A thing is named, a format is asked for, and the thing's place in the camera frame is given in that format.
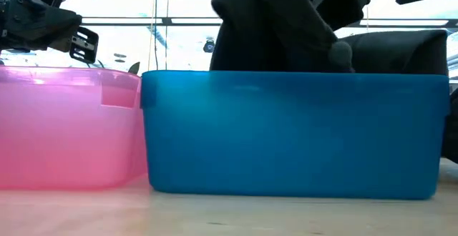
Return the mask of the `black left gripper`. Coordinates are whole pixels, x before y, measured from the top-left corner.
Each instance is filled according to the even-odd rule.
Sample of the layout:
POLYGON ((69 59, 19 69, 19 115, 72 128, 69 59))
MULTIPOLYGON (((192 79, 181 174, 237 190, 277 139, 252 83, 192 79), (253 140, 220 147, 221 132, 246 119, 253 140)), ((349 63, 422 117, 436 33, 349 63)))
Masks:
POLYGON ((42 0, 0 0, 0 51, 67 52, 86 64, 96 61, 98 34, 81 26, 74 11, 42 0))

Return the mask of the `red translucent plastic bin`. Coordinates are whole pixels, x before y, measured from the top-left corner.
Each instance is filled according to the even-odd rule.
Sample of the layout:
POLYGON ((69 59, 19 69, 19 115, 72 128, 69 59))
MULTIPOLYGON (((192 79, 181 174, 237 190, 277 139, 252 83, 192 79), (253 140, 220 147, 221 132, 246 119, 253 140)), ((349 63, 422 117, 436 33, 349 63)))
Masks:
POLYGON ((0 67, 0 190, 116 187, 146 173, 141 80, 0 67))

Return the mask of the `blue translucent plastic bin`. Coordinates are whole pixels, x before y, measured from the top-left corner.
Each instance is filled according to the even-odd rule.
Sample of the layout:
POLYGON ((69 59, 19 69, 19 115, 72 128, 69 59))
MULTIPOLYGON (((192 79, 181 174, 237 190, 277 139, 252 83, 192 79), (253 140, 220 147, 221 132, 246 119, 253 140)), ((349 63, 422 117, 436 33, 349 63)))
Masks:
POLYGON ((150 71, 161 192, 423 200, 436 191, 444 75, 150 71))

